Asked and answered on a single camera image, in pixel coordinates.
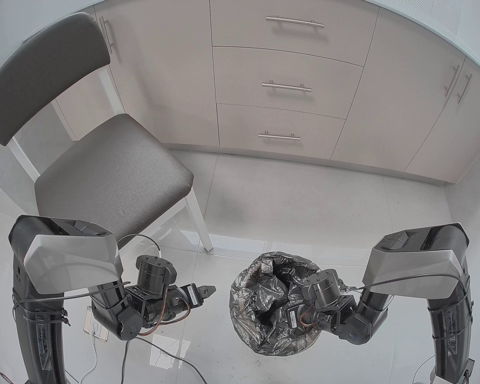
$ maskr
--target countertop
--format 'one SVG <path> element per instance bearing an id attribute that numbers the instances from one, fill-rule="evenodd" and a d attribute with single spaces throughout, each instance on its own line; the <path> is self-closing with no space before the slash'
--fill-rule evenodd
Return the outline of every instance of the countertop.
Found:
<path id="1" fill-rule="evenodd" d="M 103 0 L 0 0 L 0 64 L 54 21 Z M 480 66 L 480 1 L 366 0 L 423 25 Z"/>

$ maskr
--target white cable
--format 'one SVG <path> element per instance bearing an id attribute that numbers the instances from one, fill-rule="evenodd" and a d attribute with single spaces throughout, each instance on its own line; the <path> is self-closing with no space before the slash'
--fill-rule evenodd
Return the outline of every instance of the white cable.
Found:
<path id="1" fill-rule="evenodd" d="M 85 374 L 82 376 L 82 378 L 80 379 L 80 384 L 82 384 L 84 378 L 87 377 L 87 375 L 88 375 L 89 373 L 93 372 L 93 370 L 96 368 L 96 365 L 98 364 L 98 356 L 97 356 L 97 354 L 96 354 L 96 349 L 95 349 L 95 331 L 96 331 L 96 329 L 91 329 L 90 332 L 89 332 L 90 335 L 92 336 L 92 348 L 93 348 L 93 352 L 94 352 L 94 354 L 95 354 L 95 364 L 94 364 L 94 366 L 92 367 L 91 370 L 89 370 L 87 373 L 85 373 Z"/>

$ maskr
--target black trash bag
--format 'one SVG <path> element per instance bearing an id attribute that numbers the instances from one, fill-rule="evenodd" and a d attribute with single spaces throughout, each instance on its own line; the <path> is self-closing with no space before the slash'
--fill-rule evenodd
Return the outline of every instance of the black trash bag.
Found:
<path id="1" fill-rule="evenodd" d="M 289 356 L 311 347 L 320 330 L 291 329 L 287 309 L 303 302 L 298 282 L 319 267 L 310 260 L 283 252 L 269 252 L 242 271 L 230 289 L 233 327 L 253 351 Z"/>

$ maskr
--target chair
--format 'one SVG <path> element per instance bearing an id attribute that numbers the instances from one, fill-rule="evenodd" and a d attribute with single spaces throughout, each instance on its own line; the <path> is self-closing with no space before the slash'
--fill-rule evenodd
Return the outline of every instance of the chair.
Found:
<path id="1" fill-rule="evenodd" d="M 67 16 L 27 40 L 0 68 L 0 144 L 11 149 L 34 180 L 41 216 L 94 222 L 120 239 L 131 233 L 152 235 L 186 207 L 204 248 L 211 250 L 192 173 L 124 112 L 105 67 L 109 63 L 102 33 L 87 13 Z M 44 106 L 97 69 L 116 115 L 74 143 L 40 175 L 14 135 Z M 120 242 L 119 248 L 129 240 Z"/>

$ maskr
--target drawer handle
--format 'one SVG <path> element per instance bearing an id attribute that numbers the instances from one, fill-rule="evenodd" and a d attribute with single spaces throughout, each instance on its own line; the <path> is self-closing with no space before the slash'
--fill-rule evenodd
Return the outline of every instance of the drawer handle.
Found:
<path id="1" fill-rule="evenodd" d="M 295 20 L 295 19 L 285 19 L 283 17 L 277 16 L 267 16 L 266 19 L 268 21 L 280 21 L 282 23 L 294 23 L 294 24 L 302 24 L 302 25 L 310 25 L 312 27 L 318 28 L 325 28 L 325 24 L 316 23 L 315 21 L 304 21 L 304 20 Z"/>
<path id="2" fill-rule="evenodd" d="M 100 16 L 100 29 L 102 31 L 102 35 L 105 39 L 105 42 L 107 43 L 108 51 L 110 52 L 110 55 L 111 55 L 113 43 L 110 43 L 110 39 L 108 38 L 107 28 L 105 27 L 106 23 L 108 23 L 108 20 L 104 20 L 103 16 Z"/>
<path id="3" fill-rule="evenodd" d="M 293 91 L 303 91 L 303 92 L 311 92 L 311 88 L 306 88 L 303 86 L 303 83 L 300 84 L 299 87 L 295 87 L 294 85 L 284 85 L 284 84 L 275 84 L 273 80 L 270 80 L 268 83 L 262 83 L 262 87 L 271 87 L 271 88 L 281 88 L 281 89 L 291 89 Z"/>
<path id="4" fill-rule="evenodd" d="M 460 75 L 460 73 L 458 72 L 458 69 L 459 69 L 459 68 L 460 68 L 460 64 L 458 64 L 458 65 L 456 66 L 456 68 L 453 67 L 453 69 L 455 70 L 455 74 L 453 75 L 453 79 L 452 79 L 452 81 L 450 82 L 450 85 L 449 85 L 448 87 L 445 87 L 445 89 L 447 90 L 447 93 L 445 94 L 445 97 L 446 97 L 446 98 L 449 98 L 450 95 L 452 94 L 453 86 L 454 86 L 455 83 L 456 83 L 456 80 L 457 80 L 457 78 L 458 78 L 458 75 Z"/>
<path id="5" fill-rule="evenodd" d="M 467 80 L 467 85 L 465 86 L 465 89 L 463 90 L 462 94 L 457 94 L 460 100 L 458 101 L 459 104 L 462 104 L 463 98 L 465 97 L 465 94 L 467 93 L 468 87 L 470 86 L 470 80 L 472 79 L 472 74 L 470 76 L 465 75 L 465 77 L 468 79 Z"/>
<path id="6" fill-rule="evenodd" d="M 268 131 L 265 131 L 265 133 L 259 133 L 258 137 L 266 137 L 267 139 L 285 139 L 285 140 L 300 141 L 300 138 L 298 136 L 295 136 L 293 133 L 291 136 L 281 136 L 281 135 L 271 135 L 268 133 Z"/>

